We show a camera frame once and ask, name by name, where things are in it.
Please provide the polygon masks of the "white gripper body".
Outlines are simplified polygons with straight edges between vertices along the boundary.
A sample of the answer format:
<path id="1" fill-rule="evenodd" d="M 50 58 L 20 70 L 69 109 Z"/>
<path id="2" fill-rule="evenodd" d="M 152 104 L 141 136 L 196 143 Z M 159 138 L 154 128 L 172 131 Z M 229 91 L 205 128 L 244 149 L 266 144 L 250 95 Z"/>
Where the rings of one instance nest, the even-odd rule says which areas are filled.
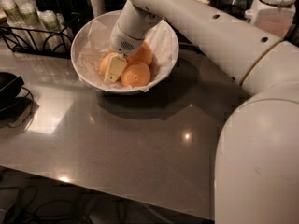
<path id="1" fill-rule="evenodd" d="M 138 52 L 143 40 L 134 39 L 121 30 L 118 24 L 111 32 L 110 45 L 112 49 L 124 56 L 130 56 Z"/>

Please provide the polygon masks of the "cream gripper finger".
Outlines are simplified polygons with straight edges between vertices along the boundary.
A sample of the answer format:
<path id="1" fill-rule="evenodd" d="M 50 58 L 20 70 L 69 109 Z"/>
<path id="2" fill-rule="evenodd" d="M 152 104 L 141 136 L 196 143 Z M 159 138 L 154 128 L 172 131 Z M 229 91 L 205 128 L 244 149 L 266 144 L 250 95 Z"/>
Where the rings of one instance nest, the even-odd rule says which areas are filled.
<path id="1" fill-rule="evenodd" d="M 104 81 L 109 83 L 116 82 L 127 66 L 127 60 L 119 54 L 111 54 L 107 62 L 107 70 L 105 72 Z"/>

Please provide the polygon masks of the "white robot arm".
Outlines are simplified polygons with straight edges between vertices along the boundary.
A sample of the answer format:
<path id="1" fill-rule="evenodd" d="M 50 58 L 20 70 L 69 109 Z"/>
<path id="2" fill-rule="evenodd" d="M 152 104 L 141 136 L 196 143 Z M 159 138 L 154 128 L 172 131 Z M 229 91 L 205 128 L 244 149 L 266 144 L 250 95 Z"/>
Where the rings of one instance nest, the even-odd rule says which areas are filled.
<path id="1" fill-rule="evenodd" d="M 133 53 L 160 19 L 251 96 L 221 131 L 215 224 L 299 224 L 299 49 L 195 0 L 127 0 L 112 48 Z"/>

